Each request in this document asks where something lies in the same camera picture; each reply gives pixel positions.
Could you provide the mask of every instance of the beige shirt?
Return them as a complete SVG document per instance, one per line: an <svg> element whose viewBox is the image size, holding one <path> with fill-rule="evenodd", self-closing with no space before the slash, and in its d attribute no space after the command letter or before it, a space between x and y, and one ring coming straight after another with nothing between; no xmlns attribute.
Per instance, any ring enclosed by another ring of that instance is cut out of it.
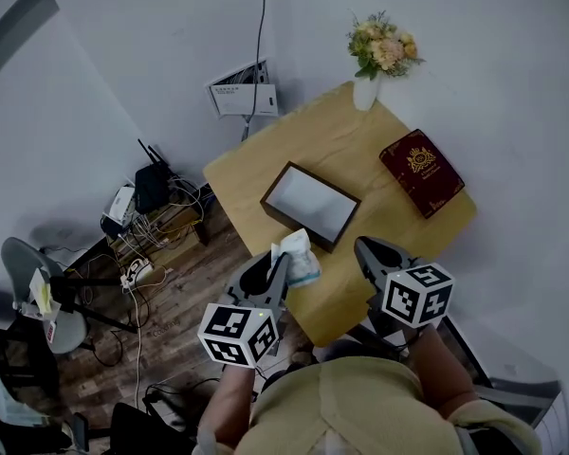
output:
<svg viewBox="0 0 569 455"><path fill-rule="evenodd" d="M463 428L477 426L497 428L522 454L541 453L531 427L487 401L467 403L445 420L423 402L419 380L402 364L345 357L270 386L235 453L464 455L472 447ZM194 455L233 453L203 440Z"/></svg>

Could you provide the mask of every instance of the white wall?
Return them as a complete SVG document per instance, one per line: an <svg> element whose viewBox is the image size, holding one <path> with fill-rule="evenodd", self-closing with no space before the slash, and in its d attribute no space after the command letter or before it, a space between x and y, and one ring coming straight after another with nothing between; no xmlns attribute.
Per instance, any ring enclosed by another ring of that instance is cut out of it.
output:
<svg viewBox="0 0 569 455"><path fill-rule="evenodd" d="M380 97L438 144L478 205L441 259L457 310L554 368L569 404L569 0L271 2L293 104L352 79L350 9L386 9L415 35L427 62Z"/></svg>
<svg viewBox="0 0 569 455"><path fill-rule="evenodd" d="M57 3L144 138L204 182L244 129L240 117L215 118L204 86L254 60L261 0Z"/></svg>
<svg viewBox="0 0 569 455"><path fill-rule="evenodd" d="M43 0L27 13L21 26L38 11L48 17L0 69L0 247L11 235L35 246L92 246L104 206L144 164L135 125L57 10ZM0 259L0 291L9 290Z"/></svg>

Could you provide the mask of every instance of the flower vase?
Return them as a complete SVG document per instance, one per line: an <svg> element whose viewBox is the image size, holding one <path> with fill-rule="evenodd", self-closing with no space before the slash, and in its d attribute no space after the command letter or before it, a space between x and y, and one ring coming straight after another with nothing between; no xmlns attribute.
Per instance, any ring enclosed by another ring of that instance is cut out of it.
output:
<svg viewBox="0 0 569 455"><path fill-rule="evenodd" d="M356 78L354 81L354 105L359 111L368 111L373 106L381 82L381 73L371 80L368 77Z"/></svg>

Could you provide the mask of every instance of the red leather book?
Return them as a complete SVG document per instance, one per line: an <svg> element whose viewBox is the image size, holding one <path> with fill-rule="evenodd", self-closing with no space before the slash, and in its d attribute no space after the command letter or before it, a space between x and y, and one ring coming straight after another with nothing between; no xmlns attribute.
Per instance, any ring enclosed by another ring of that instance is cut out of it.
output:
<svg viewBox="0 0 569 455"><path fill-rule="evenodd" d="M464 188L464 181L421 130L384 149L379 159L429 218Z"/></svg>

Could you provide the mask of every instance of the table top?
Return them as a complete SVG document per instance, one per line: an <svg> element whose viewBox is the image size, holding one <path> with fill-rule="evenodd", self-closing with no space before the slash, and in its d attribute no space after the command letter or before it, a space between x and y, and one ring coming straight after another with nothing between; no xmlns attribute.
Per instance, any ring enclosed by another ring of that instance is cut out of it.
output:
<svg viewBox="0 0 569 455"><path fill-rule="evenodd" d="M260 200L290 160L362 202L333 253L313 246L321 278L289 290L286 305L310 339L324 346L366 317L374 294L354 254L358 236L376 236L433 260L471 221L466 191L430 219L379 161L379 153L409 129L377 101L367 112L352 102L347 82L282 117L209 164L204 174L248 250L270 249L291 230L266 215Z"/></svg>

